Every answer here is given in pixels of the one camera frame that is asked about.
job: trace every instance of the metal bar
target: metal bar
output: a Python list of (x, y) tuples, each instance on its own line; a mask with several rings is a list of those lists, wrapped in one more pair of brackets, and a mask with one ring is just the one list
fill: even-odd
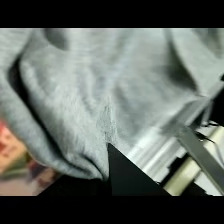
[(201, 167), (218, 191), (224, 195), (224, 170), (215, 158), (203, 147), (189, 127), (183, 127), (177, 136), (180, 144)]

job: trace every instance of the gray garment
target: gray garment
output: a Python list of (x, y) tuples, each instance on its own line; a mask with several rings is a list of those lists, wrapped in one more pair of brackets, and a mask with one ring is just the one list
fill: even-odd
[(224, 71), (209, 29), (1, 29), (0, 116), (42, 164), (105, 180), (106, 142), (126, 154), (209, 94)]

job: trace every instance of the black cable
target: black cable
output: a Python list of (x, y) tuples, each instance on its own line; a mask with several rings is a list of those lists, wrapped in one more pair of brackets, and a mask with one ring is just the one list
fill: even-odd
[(210, 141), (214, 144), (215, 146), (215, 150), (216, 150), (216, 154), (219, 158), (219, 161), (221, 162), (222, 166), (224, 166), (224, 160), (223, 160), (223, 157), (222, 157), (222, 154), (220, 152), (220, 149), (219, 149), (219, 146), (217, 145), (216, 142), (212, 141), (211, 139), (209, 139), (207, 136), (203, 135), (202, 133), (200, 132), (195, 132), (196, 136), (200, 139), (200, 140), (207, 140), (207, 141)]

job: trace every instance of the gray fabric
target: gray fabric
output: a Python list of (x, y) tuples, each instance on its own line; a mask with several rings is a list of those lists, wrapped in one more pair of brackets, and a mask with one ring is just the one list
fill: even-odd
[(106, 142), (127, 154), (209, 94), (224, 71), (224, 33), (215, 32), (1, 29), (0, 116), (42, 164), (105, 180)]

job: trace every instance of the gray cloth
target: gray cloth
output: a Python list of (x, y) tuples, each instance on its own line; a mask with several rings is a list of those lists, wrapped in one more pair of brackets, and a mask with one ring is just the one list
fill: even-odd
[(106, 143), (129, 152), (224, 71), (223, 30), (1, 29), (0, 117), (44, 165), (109, 175)]

